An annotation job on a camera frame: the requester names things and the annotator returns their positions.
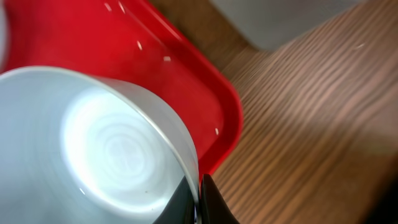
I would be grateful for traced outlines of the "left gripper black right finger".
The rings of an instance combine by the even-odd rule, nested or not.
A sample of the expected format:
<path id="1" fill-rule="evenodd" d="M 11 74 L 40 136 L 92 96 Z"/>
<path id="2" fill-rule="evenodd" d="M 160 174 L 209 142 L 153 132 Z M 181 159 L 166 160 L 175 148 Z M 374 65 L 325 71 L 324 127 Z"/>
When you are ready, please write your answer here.
<path id="1" fill-rule="evenodd" d="M 239 224 L 209 174 L 201 180 L 200 207 L 202 224 Z"/>

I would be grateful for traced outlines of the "light blue bowl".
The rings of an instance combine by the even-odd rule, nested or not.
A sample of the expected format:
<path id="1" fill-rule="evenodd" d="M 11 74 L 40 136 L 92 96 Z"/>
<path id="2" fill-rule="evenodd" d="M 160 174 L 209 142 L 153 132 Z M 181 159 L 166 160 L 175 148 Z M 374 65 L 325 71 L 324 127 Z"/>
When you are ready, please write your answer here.
<path id="1" fill-rule="evenodd" d="M 2 223 L 154 223 L 198 158 L 179 115 L 133 83 L 56 67 L 1 75 Z"/>

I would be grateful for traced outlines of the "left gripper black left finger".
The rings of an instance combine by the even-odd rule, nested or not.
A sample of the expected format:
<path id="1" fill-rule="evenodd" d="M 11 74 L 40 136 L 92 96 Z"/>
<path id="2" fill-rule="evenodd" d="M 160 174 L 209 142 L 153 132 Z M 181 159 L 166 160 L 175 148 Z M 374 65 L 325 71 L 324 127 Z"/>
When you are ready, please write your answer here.
<path id="1" fill-rule="evenodd" d="M 194 224 L 195 204 L 184 177 L 154 224 Z"/>

